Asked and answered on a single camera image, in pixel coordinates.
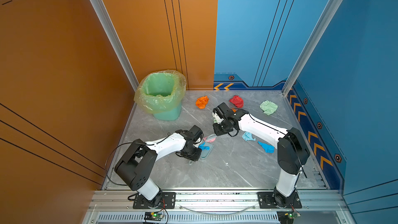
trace light green crumpled paper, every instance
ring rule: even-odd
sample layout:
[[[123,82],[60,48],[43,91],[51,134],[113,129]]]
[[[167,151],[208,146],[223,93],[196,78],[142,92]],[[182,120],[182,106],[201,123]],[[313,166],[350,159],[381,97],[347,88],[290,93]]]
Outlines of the light green crumpled paper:
[[[270,115],[276,111],[278,105],[276,105],[274,102],[265,101],[261,103],[260,108],[266,115]]]

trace orange wall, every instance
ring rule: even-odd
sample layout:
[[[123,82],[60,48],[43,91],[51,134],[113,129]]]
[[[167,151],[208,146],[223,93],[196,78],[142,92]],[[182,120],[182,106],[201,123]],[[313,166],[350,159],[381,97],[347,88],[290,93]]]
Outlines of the orange wall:
[[[134,91],[89,0],[7,1],[0,0],[2,223],[80,223]]]
[[[138,81],[175,69],[187,89],[212,89],[217,0],[103,1]]]

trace plastic bag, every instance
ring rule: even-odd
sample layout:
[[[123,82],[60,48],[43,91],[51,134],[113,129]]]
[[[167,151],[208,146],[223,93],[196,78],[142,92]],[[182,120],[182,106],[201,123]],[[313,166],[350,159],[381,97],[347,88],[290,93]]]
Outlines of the plastic bag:
[[[147,75],[135,92],[134,101],[147,113],[161,113],[177,107],[185,96],[187,81],[175,70]]]

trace orange crumpled paper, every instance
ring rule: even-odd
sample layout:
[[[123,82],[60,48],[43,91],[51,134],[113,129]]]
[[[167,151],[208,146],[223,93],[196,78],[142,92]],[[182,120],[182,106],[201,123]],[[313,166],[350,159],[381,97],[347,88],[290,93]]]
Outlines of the orange crumpled paper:
[[[199,107],[199,109],[204,109],[208,102],[209,102],[208,97],[203,96],[196,100],[196,106]]]

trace red crumpled paper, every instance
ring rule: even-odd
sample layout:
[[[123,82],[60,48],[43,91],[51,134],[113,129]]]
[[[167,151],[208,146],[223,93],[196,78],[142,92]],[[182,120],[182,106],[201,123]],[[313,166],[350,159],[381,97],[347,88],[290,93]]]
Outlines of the red crumpled paper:
[[[241,97],[235,95],[232,97],[232,99],[229,100],[232,104],[234,104],[236,107],[243,107],[243,100]]]

